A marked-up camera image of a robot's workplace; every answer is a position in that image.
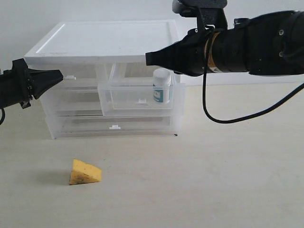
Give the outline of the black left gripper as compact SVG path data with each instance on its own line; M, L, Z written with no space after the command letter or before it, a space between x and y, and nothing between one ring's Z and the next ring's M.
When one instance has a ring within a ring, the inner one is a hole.
M33 80L33 94L30 89ZM31 106L47 90L63 80L60 70L36 70L28 68L23 58L12 61L12 69L0 75L0 108L20 104L22 109Z

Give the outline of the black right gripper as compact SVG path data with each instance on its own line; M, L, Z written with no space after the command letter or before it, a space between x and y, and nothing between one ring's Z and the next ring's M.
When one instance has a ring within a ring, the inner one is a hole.
M197 32L187 34L196 38L193 44L182 41L161 50L145 53L147 66L159 66L188 76L204 73L247 72L246 49L249 19L241 19L232 29L215 28L197 19Z

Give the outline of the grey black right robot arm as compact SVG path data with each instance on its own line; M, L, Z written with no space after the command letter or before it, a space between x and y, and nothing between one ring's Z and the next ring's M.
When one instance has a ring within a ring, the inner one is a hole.
M280 11L252 19L235 19L228 28L224 12L209 17L197 10L197 27L180 41L146 53L146 64L177 74L248 72L258 76L304 72L304 14Z

